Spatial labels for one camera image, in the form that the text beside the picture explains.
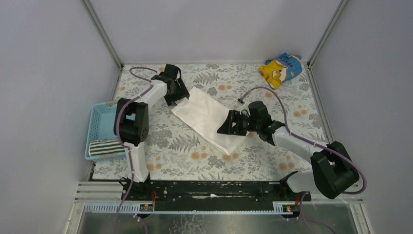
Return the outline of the green white striped towel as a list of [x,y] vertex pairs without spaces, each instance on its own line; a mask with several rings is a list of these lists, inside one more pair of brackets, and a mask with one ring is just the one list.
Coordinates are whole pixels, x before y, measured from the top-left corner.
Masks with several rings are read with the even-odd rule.
[[122,155],[125,150],[117,139],[102,139],[91,141],[87,153],[90,157],[105,158]]

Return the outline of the white fluffy towel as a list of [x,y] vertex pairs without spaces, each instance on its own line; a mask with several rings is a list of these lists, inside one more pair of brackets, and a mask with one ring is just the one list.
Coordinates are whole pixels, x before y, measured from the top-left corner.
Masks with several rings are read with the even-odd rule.
[[184,98],[171,111],[227,156],[232,154],[246,139],[246,136],[217,133],[226,120],[229,109],[199,88],[193,87],[189,92],[189,98]]

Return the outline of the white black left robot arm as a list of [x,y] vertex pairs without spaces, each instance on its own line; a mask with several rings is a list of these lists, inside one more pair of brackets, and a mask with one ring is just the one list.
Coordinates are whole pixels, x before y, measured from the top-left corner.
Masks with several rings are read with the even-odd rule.
[[149,176],[144,145],[149,135],[150,108],[160,99],[172,106],[190,97],[182,80],[181,69],[175,65],[167,64],[164,71],[144,80],[149,85],[142,93],[131,99],[118,100],[113,127],[114,134],[126,152],[132,183],[143,183]]

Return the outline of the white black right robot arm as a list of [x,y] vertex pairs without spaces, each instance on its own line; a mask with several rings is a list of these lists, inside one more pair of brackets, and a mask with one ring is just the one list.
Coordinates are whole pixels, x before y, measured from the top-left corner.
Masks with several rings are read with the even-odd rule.
[[246,136],[248,132],[257,133],[262,141],[284,148],[311,164],[310,171],[294,172],[280,181],[294,193],[316,191],[334,199],[360,179],[341,143],[316,143],[291,132],[285,123],[272,119],[261,101],[250,103],[247,111],[230,110],[217,129],[217,133],[225,135]]

